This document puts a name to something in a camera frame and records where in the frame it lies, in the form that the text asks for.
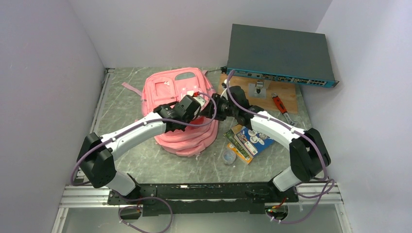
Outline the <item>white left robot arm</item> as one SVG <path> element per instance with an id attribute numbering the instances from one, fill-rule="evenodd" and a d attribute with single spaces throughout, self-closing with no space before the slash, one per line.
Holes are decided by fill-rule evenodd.
<path id="1" fill-rule="evenodd" d="M 76 168 L 86 175 L 94 188 L 103 186 L 117 191 L 128 204 L 135 203 L 141 187 L 131 176 L 117 171 L 115 161 L 140 143 L 167 132 L 194 127 L 192 121 L 202 110 L 213 110 L 209 118 L 214 120 L 217 104 L 212 96 L 206 101 L 204 93 L 185 95 L 180 101 L 162 104 L 144 118 L 115 132 L 85 137 Z"/>

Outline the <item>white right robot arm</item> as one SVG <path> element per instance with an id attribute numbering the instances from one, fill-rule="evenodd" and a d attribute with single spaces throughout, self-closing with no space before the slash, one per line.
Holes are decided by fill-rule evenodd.
<path id="1" fill-rule="evenodd" d="M 244 91 L 239 86 L 230 87 L 225 96 L 213 94 L 215 103 L 212 112 L 217 120 L 233 117 L 238 124 L 263 133 L 289 151 L 290 166 L 275 175 L 268 187 L 268 196 L 273 201 L 280 201 L 287 190 L 297 184 L 309 182 L 320 172 L 328 177 L 326 168 L 331 163 L 321 134 L 318 130 L 308 130 L 291 126 L 257 105 L 250 105 Z"/>

